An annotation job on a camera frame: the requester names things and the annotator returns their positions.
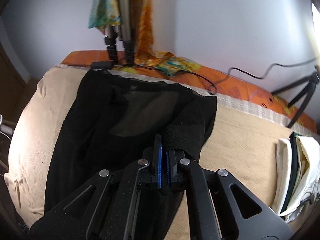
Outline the black t-shirt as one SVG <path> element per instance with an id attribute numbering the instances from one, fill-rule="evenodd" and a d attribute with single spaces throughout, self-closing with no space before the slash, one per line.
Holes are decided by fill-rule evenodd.
<path id="1" fill-rule="evenodd" d="M 201 96 L 178 83 L 89 70 L 55 144 L 44 215 L 99 171 L 123 171 L 144 158 L 159 134 L 161 185 L 141 188 L 134 239 L 164 239 L 184 195 L 184 190 L 168 182 L 167 152 L 182 151 L 198 163 L 216 111 L 215 96 Z"/>

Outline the stack of folded white clothes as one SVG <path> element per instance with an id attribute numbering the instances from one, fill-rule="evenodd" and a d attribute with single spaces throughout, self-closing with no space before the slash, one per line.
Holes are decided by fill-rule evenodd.
<path id="1" fill-rule="evenodd" d="M 319 201 L 319 143 L 291 133 L 276 145 L 277 188 L 271 209 L 294 221 L 308 204 Z"/>

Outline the beige blanket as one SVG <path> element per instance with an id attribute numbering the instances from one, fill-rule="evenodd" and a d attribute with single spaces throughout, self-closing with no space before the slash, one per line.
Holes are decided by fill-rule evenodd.
<path id="1" fill-rule="evenodd" d="M 44 216 L 47 176 L 55 144 L 87 72 L 73 68 L 49 71 L 40 81 L 15 129 L 4 181 L 14 207 L 29 231 Z M 217 101 L 214 127 L 202 146 L 198 163 L 210 171 L 226 169 L 270 207 L 276 194 L 277 128 L 268 127 L 267 138 L 262 136 L 264 130 L 264 127 L 250 130 L 247 114 L 224 109 Z M 185 191 L 167 234 L 178 228 L 176 220 L 182 209 L 188 210 Z M 290 239 L 299 238 L 300 233 L 293 232 Z"/>

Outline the orange patterned bed sheet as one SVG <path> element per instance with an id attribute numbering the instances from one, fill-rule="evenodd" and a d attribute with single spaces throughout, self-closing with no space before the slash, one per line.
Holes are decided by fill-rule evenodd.
<path id="1" fill-rule="evenodd" d="M 68 66 L 88 68 L 92 62 L 107 60 L 108 55 L 106 51 L 85 50 L 73 51 L 69 53 L 61 63 Z M 125 70 L 129 73 L 168 79 L 201 89 L 204 89 L 209 85 L 207 81 L 189 74 L 182 74 L 171 79 L 162 73 L 158 73 L 154 70 L 144 68 L 139 68 L 137 70 L 131 70 L 127 68 Z M 255 103 L 259 106 L 268 108 L 277 113 L 287 116 L 290 121 L 292 117 L 295 115 L 296 111 L 298 110 L 298 108 L 295 106 L 287 108 L 287 102 L 281 97 L 276 95 L 272 96 L 270 92 L 264 90 L 263 88 L 260 88 L 258 86 L 247 83 L 245 81 L 241 81 L 233 77 L 229 78 L 225 82 L 218 84 L 217 93 L 228 95 L 235 99 L 241 99 Z"/>

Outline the white clip lamp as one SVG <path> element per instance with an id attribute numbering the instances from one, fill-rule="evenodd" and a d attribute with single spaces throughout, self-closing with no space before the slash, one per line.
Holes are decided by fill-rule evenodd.
<path id="1" fill-rule="evenodd" d="M 1 132 L 6 134 L 6 135 L 10 135 L 12 136 L 14 133 L 14 127 L 15 127 L 15 123 L 5 120 L 3 118 L 3 115 L 0 115 L 0 126 L 1 126 Z"/>

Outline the silver folded tripod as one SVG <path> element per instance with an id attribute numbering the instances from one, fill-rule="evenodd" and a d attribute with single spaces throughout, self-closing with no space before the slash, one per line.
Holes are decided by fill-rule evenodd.
<path id="1" fill-rule="evenodd" d="M 109 59 L 117 64 L 118 54 L 116 38 L 123 42 L 125 60 L 127 64 L 134 64 L 134 42 L 131 35 L 130 0 L 118 0 L 120 25 L 117 27 L 107 26 L 108 35 L 104 38 Z"/>

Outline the orange patterned scarf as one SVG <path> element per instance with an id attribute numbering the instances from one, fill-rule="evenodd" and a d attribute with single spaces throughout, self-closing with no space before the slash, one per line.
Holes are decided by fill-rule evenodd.
<path id="1" fill-rule="evenodd" d="M 169 77 L 201 68 L 200 64 L 176 57 L 168 51 L 153 50 L 152 0 L 130 0 L 130 20 L 134 64 L 128 66 L 158 70 Z M 109 25 L 120 25 L 118 0 L 93 0 L 88 27 L 97 28 L 106 37 Z"/>

